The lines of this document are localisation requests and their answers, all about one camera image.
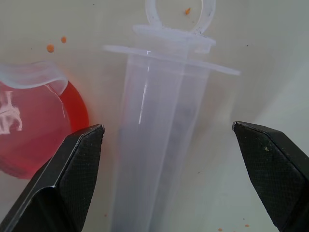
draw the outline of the white surface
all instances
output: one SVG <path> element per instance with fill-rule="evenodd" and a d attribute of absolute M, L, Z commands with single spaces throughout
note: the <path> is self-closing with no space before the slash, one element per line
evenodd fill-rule
<path fill-rule="evenodd" d="M 184 16 L 188 7 L 191 13 Z M 167 25 L 190 29 L 199 7 L 197 0 L 160 0 L 158 13 Z M 210 61 L 242 76 L 213 73 L 209 79 L 169 232 L 277 231 L 250 184 L 231 125 L 243 120 L 279 129 L 309 154 L 308 8 L 307 0 L 217 0 L 206 31 L 217 41 Z M 104 214 L 125 76 L 126 55 L 100 48 L 133 45 L 132 26 L 146 23 L 144 0 L 0 2 L 0 62 L 56 61 L 72 73 L 91 122 L 106 126 L 85 232 L 109 227 Z M 48 43 L 55 44 L 53 54 L 46 51 Z M 1 179 L 14 186 L 3 174 Z"/>

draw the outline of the orange speck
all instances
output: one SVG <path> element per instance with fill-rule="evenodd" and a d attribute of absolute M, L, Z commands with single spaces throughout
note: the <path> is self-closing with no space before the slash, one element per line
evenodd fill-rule
<path fill-rule="evenodd" d="M 190 11 L 191 11 L 191 7 L 189 7 L 188 9 L 185 10 L 185 14 L 186 15 L 190 14 Z"/>
<path fill-rule="evenodd" d="M 66 38 L 65 36 L 62 36 L 62 37 L 61 37 L 61 42 L 65 44 L 66 41 L 67 41 L 67 38 Z"/>
<path fill-rule="evenodd" d="M 54 52 L 55 50 L 55 46 L 53 44 L 49 44 L 47 47 L 46 47 L 47 51 L 48 52 Z"/>

